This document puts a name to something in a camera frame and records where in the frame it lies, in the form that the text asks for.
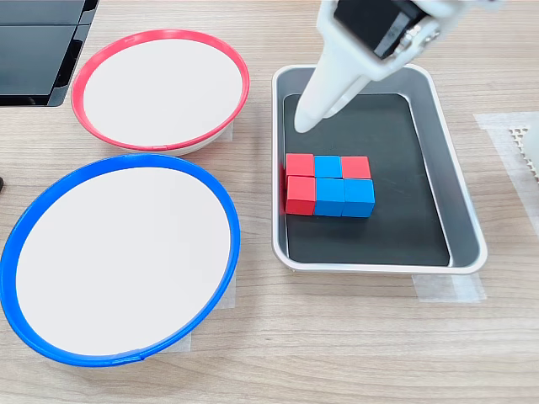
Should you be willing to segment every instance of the red bowl rim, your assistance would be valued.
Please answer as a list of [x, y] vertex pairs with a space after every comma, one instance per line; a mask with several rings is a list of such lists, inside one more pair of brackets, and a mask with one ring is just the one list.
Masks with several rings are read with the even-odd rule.
[[[224, 122], [218, 125], [215, 129], [210, 130], [204, 135], [198, 136], [194, 139], [163, 146], [138, 146], [115, 141], [105, 136], [92, 125], [86, 115], [86, 111], [84, 110], [83, 100], [86, 84], [88, 83], [88, 80], [92, 76], [93, 72], [95, 72], [95, 69], [97, 69], [101, 63], [109, 59], [111, 56], [123, 51], [124, 49], [130, 48], [135, 45], [143, 44], [145, 42], [150, 42], [152, 40], [193, 40], [212, 46], [232, 59], [242, 76], [242, 95], [236, 109], [234, 109], [231, 115]], [[107, 45], [98, 53], [93, 55], [81, 68], [73, 83], [72, 108], [73, 112], [75, 113], [75, 116], [77, 116], [78, 121], [88, 132], [90, 132], [92, 135], [99, 138], [100, 140], [106, 141], [111, 145], [124, 147], [131, 150], [138, 150], [141, 152], [159, 152], [166, 150], [183, 149], [185, 147], [193, 146], [197, 143], [210, 139], [212, 136], [214, 136], [219, 131], [223, 130], [228, 124], [230, 124], [242, 110], [243, 106], [245, 105], [245, 102], [247, 101], [249, 84], [249, 73], [245, 61], [239, 55], [239, 53], [237, 53], [236, 50], [232, 48], [227, 42], [219, 40], [218, 38], [208, 34], [190, 31], [186, 29], [155, 29], [152, 31], [146, 31], [126, 36], [121, 40], [117, 40], [116, 42]]]

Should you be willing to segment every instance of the black device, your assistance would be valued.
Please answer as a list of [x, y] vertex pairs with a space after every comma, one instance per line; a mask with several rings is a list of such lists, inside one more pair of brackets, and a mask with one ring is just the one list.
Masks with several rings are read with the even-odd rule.
[[409, 0], [339, 0], [334, 14], [380, 59], [390, 56], [406, 31], [427, 15]]
[[0, 106], [63, 103], [99, 0], [0, 0]]

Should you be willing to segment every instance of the silver tray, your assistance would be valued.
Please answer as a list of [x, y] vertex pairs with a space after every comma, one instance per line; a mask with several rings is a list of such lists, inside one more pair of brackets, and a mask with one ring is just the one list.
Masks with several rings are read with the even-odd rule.
[[[348, 120], [346, 124], [349, 128], [348, 132], [350, 132], [350, 119], [355, 119], [356, 117], [358, 120], [358, 127], [361, 127], [361, 125], [371, 117], [369, 113], [368, 115], [365, 115], [364, 110], [357, 109], [357, 111], [354, 111], [353, 108], [362, 108], [361, 105], [370, 108], [372, 105], [377, 105], [380, 101], [385, 102], [384, 100], [388, 97], [387, 95], [380, 96], [375, 94], [393, 94], [387, 98], [387, 101], [389, 102], [388, 105], [400, 103], [401, 112], [403, 112], [402, 107], [404, 105], [404, 108], [406, 109], [405, 114], [409, 117], [408, 132], [411, 134], [411, 137], [408, 137], [407, 141], [408, 143], [417, 143], [417, 156], [414, 157], [416, 161], [412, 162], [412, 166], [415, 167], [415, 169], [418, 169], [419, 167], [423, 170], [424, 186], [421, 188], [421, 184], [419, 184], [419, 188], [412, 187], [409, 190], [408, 196], [411, 198], [422, 198], [418, 199], [418, 201], [421, 202], [421, 209], [418, 209], [418, 212], [416, 212], [410, 210], [409, 204], [408, 207], [396, 204], [395, 206], [391, 206], [391, 209], [389, 210], [387, 207], [388, 203], [391, 204], [391, 201], [383, 200], [380, 203], [381, 207], [379, 208], [379, 211], [376, 213], [376, 208], [378, 206], [377, 195], [375, 211], [370, 219], [346, 221], [348, 218], [303, 219], [296, 216], [289, 217], [287, 220], [286, 214], [284, 213], [285, 187], [283, 183], [285, 154], [286, 152], [312, 152], [309, 150], [297, 149], [298, 147], [301, 149], [302, 144], [305, 145], [306, 148], [309, 148], [310, 139], [312, 139], [313, 142], [316, 141], [316, 139], [320, 139], [320, 137], [317, 138], [314, 134], [310, 135], [311, 132], [302, 135], [305, 136], [303, 138], [292, 138], [293, 136], [298, 136], [298, 134], [295, 133], [293, 129], [290, 129], [291, 115], [293, 115], [293, 108], [295, 108], [293, 105], [292, 107], [290, 105], [294, 101], [293, 98], [297, 98], [297, 94], [302, 93], [313, 70], [314, 66], [286, 66], [280, 69], [273, 78], [272, 244], [277, 258], [287, 267], [296, 271], [305, 272], [471, 274], [479, 270], [487, 259], [487, 246], [475, 210], [473, 209], [470, 195], [464, 184], [462, 171], [456, 159], [456, 153], [451, 143], [451, 138], [449, 137], [432, 78], [427, 71], [418, 66], [408, 65], [382, 82], [371, 82], [361, 94], [356, 97], [361, 103], [356, 103], [355, 107], [353, 107], [352, 103], [355, 101], [353, 100], [352, 103], [350, 103], [350, 106], [345, 107], [343, 111], [339, 112], [330, 120], [324, 120], [324, 123], [320, 124], [318, 127], [324, 128], [324, 125], [326, 125], [326, 131], [331, 132], [328, 133], [327, 136], [335, 136], [335, 131], [339, 130], [339, 120], [342, 120], [343, 122], [344, 120]], [[406, 116], [398, 119], [388, 117], [387, 111], [380, 116], [384, 118], [384, 120], [379, 121], [382, 125], [385, 125], [392, 120], [395, 121], [395, 125], [402, 125], [402, 123], [397, 123], [398, 119], [402, 118], [402, 120], [406, 120]], [[378, 139], [380, 138], [373, 137], [372, 134], [369, 135], [371, 135], [371, 139], [374, 139], [374, 142], [377, 142], [379, 146], [380, 141]], [[350, 137], [350, 133], [347, 136], [354, 144], [357, 139], [363, 139]], [[337, 143], [339, 141], [342, 143], [343, 139], [346, 138], [341, 136], [339, 139], [336, 140]], [[401, 140], [401, 138], [395, 137], [392, 139], [394, 141]], [[328, 152], [324, 154], [339, 154], [337, 152], [333, 153], [333, 143], [328, 143], [328, 145], [331, 146], [328, 146]], [[317, 150], [321, 150], [319, 144], [316, 145], [316, 147], [318, 147]], [[380, 190], [381, 194], [383, 194], [383, 189], [392, 191], [392, 188], [388, 188], [383, 183], [391, 176], [387, 177], [382, 174], [396, 173], [398, 168], [392, 168], [391, 161], [384, 162], [380, 158], [373, 161], [372, 156], [369, 155], [369, 157], [371, 159], [371, 167], [373, 168], [375, 192], [377, 189]], [[406, 167], [406, 165], [403, 165], [401, 171], [404, 171], [404, 173], [398, 174], [401, 175], [401, 183], [406, 183], [408, 178], [411, 178], [414, 175], [416, 177], [419, 176], [417, 173], [406, 172]], [[394, 188], [400, 186], [399, 183], [394, 181], [393, 183], [395, 183]], [[427, 192], [421, 194], [421, 192], [418, 192], [418, 189], [427, 189]], [[429, 204], [432, 205], [432, 216], [430, 219], [427, 217], [424, 223], [421, 223], [418, 221], [418, 218], [421, 219], [423, 208], [424, 211], [429, 211]], [[409, 212], [412, 212], [415, 216], [413, 219], [413, 216], [410, 216], [410, 228], [407, 229], [406, 226], [408, 226], [407, 218]], [[386, 225], [390, 226], [388, 227], [389, 230], [392, 229], [392, 223], [395, 226], [399, 225], [398, 231], [400, 231], [402, 235], [406, 235], [408, 230], [410, 230], [411, 235], [416, 233], [416, 245], [410, 244], [410, 254], [404, 249], [406, 248], [408, 240], [403, 239], [402, 242], [400, 242], [398, 238], [393, 240], [393, 238], [396, 237], [393, 233], [398, 234], [398, 231], [387, 233], [388, 242], [384, 241], [383, 233], [382, 238], [380, 238], [379, 231], [377, 232], [378, 238], [362, 239], [361, 233], [363, 230], [358, 232], [359, 236], [353, 235], [352, 238], [348, 239], [346, 236], [343, 236], [346, 232], [350, 233], [350, 231], [353, 231], [355, 228], [362, 229], [363, 227], [367, 229], [367, 233], [370, 231], [372, 234], [375, 234], [376, 229], [372, 230], [372, 228], [376, 226], [377, 220], [380, 222], [385, 220]], [[343, 224], [345, 223], [345, 227], [339, 228], [339, 226], [342, 225], [337, 221], [342, 221], [340, 223]], [[424, 228], [435, 232], [436, 226], [440, 228], [440, 243], [438, 246], [434, 244], [431, 246], [430, 240], [436, 238], [435, 235], [431, 237], [428, 231], [425, 234], [421, 234], [421, 229]], [[296, 234], [292, 235], [292, 231], [299, 234], [299, 236], [296, 236]], [[324, 249], [325, 245], [328, 246], [328, 249], [333, 249], [333, 255], [329, 254], [327, 257], [320, 255], [320, 252]], [[361, 256], [362, 251], [366, 252], [365, 259]]]

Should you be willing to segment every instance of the tray rim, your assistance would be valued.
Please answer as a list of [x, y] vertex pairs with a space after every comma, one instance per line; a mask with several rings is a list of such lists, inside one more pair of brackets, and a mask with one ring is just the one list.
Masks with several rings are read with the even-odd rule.
[[279, 243], [279, 157], [278, 157], [278, 137], [279, 128], [278, 124], [278, 88], [277, 82], [279, 77], [284, 73], [291, 70], [298, 69], [314, 69], [315, 64], [308, 65], [289, 65], [283, 66], [277, 72], [275, 72], [272, 83], [272, 142], [271, 142], [271, 155], [272, 155], [272, 168], [271, 168], [271, 245], [275, 256], [287, 267], [297, 272], [315, 272], [315, 273], [371, 273], [371, 274], [473, 274], [477, 272], [487, 261], [488, 248], [484, 239], [479, 219], [473, 207], [472, 198], [467, 190], [466, 183], [464, 181], [464, 175], [462, 173], [460, 164], [456, 156], [455, 147], [449, 135], [449, 129], [447, 127], [446, 119], [443, 114], [440, 99], [436, 92], [435, 84], [432, 76], [423, 68], [414, 64], [408, 64], [403, 69], [414, 70], [423, 75], [429, 84], [429, 88], [432, 94], [432, 98], [435, 103], [436, 112], [440, 120], [441, 128], [444, 132], [447, 148], [451, 155], [453, 167], [455, 170], [456, 178], [459, 183], [459, 187], [462, 192], [464, 204], [466, 206], [467, 214], [472, 223], [475, 238], [478, 242], [478, 256], [475, 261], [467, 265], [466, 267], [436, 267], [436, 266], [422, 266], [422, 265], [389, 265], [389, 264], [362, 264], [362, 263], [300, 263], [287, 256], [283, 251]]

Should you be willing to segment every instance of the metal tray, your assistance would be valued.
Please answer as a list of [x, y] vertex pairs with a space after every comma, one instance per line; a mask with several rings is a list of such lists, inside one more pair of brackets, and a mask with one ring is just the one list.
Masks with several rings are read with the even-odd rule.
[[[277, 258], [306, 272], [471, 274], [487, 247], [430, 75], [408, 65], [372, 82], [306, 134], [293, 128], [314, 66], [273, 79], [272, 243]], [[376, 206], [369, 219], [284, 213], [287, 152], [368, 156]]]

